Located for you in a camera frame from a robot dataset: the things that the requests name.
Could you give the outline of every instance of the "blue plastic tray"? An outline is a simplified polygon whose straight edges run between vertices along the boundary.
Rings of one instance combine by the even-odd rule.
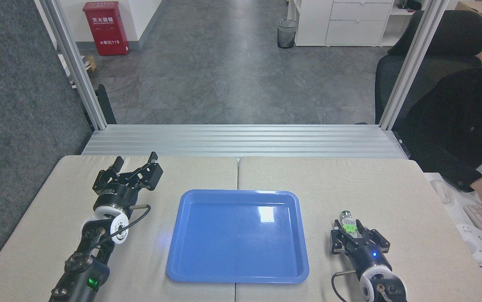
[[[301,283],[309,270],[293,193],[191,190],[181,197],[166,265],[172,280]]]

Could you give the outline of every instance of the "beige table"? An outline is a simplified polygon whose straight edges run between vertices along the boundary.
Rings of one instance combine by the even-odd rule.
[[[60,279],[64,261],[76,250],[78,229],[93,214],[91,186],[114,156],[67,156],[45,185],[0,252],[0,302],[46,302]],[[147,158],[125,156],[122,172]],[[109,260],[110,277],[98,302],[233,301],[234,284],[178,283],[166,275],[166,261],[181,195],[190,189],[236,189],[237,159],[162,157],[164,174],[154,191],[141,190],[138,204],[151,212],[129,230]],[[135,211],[133,220],[143,210]]]
[[[482,301],[482,272],[446,210],[413,161],[245,157],[239,189],[288,190],[300,201],[310,275],[298,285],[237,284],[236,302],[339,301],[333,273],[351,269],[331,255],[329,235],[342,210],[391,243],[386,258],[410,302]],[[337,277],[350,302],[362,301],[358,280]]]
[[[145,157],[125,157],[124,172]],[[45,302],[63,262],[76,249],[78,228],[91,215],[97,172],[113,156],[62,159],[0,253],[0,301]],[[414,162],[383,159],[160,157],[164,174],[155,191],[141,191],[152,205],[127,241],[115,248],[111,275],[96,301],[336,302],[330,285],[350,269],[331,255],[329,230],[342,210],[377,228],[391,243],[387,259],[407,286],[411,302],[482,301],[482,273],[438,197]],[[177,283],[165,273],[181,195],[190,189],[287,190],[300,199],[310,275],[297,285]],[[336,286],[360,301],[358,281]]]

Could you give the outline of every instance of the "robotic arm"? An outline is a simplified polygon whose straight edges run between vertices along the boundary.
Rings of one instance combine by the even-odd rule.
[[[351,236],[350,232],[343,229],[338,220],[334,221],[334,226],[335,229],[331,230],[331,253],[337,255],[341,253],[340,249],[344,249],[354,267],[352,273],[356,273],[356,277],[360,281],[364,300],[367,302],[406,302],[404,284],[392,273],[392,266],[383,254],[388,253],[390,242],[376,229],[365,228],[358,219],[356,229],[360,234],[359,237]]]
[[[135,206],[138,192],[153,191],[162,176],[155,152],[147,163],[133,172],[120,174],[123,159],[107,170],[101,170],[93,185],[97,195],[94,214],[81,226],[81,240],[76,251],[66,260],[64,274],[51,291],[49,302],[91,302],[107,281],[110,269],[107,262],[115,244],[125,241],[128,228],[149,213],[149,205]],[[128,223],[133,210],[147,208],[137,220]]]

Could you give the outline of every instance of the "small bottle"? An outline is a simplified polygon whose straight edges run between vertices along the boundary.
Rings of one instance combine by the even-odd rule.
[[[340,221],[344,231],[349,233],[353,238],[358,238],[356,220],[352,218],[350,211],[343,211],[340,216]]]

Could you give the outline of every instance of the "red fire extinguisher box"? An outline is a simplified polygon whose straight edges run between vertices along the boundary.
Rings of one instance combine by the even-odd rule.
[[[82,11],[99,55],[127,54],[129,46],[117,1],[86,2]]]

